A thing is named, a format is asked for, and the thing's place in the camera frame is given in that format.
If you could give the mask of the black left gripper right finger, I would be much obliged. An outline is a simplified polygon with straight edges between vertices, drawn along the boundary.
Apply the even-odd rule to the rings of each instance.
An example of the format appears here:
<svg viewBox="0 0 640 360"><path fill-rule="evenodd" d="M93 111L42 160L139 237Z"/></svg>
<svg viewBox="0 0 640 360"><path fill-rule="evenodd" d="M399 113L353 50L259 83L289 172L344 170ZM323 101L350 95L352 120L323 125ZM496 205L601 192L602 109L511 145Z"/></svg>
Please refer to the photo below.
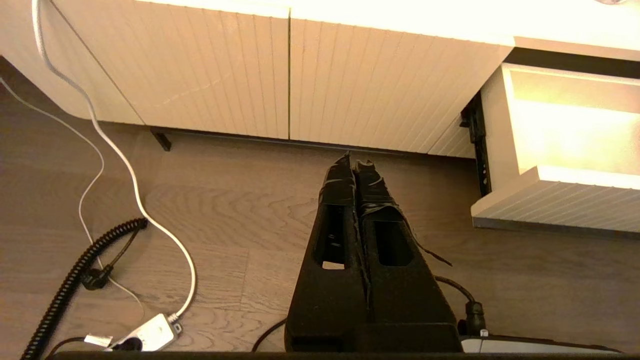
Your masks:
<svg viewBox="0 0 640 360"><path fill-rule="evenodd" d="M366 273L362 352L460 352L457 319L406 216L370 162L355 166L359 241Z"/></svg>

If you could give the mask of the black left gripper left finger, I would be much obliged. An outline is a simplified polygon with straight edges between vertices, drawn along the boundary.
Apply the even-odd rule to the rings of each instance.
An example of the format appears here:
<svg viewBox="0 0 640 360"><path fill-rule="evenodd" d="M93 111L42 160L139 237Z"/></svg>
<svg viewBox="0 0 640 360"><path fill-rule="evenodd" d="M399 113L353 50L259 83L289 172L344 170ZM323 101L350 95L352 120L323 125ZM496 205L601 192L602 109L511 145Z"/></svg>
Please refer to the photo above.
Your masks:
<svg viewBox="0 0 640 360"><path fill-rule="evenodd" d="M328 169L285 322L288 352L370 352L350 153Z"/></svg>

